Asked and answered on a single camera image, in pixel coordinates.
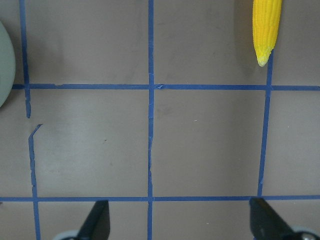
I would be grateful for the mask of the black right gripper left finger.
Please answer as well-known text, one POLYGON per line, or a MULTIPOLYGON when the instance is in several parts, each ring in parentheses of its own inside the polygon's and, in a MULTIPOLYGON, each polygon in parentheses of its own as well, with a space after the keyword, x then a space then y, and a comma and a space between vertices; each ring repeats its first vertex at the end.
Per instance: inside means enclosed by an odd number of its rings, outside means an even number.
POLYGON ((99 200, 93 205, 83 225, 77 240, 107 240, 111 232, 109 201, 99 200))

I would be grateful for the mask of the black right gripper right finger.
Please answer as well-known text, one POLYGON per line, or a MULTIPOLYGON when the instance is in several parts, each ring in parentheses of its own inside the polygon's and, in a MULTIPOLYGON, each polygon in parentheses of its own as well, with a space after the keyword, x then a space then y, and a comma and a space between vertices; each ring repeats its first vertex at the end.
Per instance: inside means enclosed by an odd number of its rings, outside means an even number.
POLYGON ((251 198, 250 230, 256 240, 299 240, 300 234, 276 213, 263 199, 251 198))

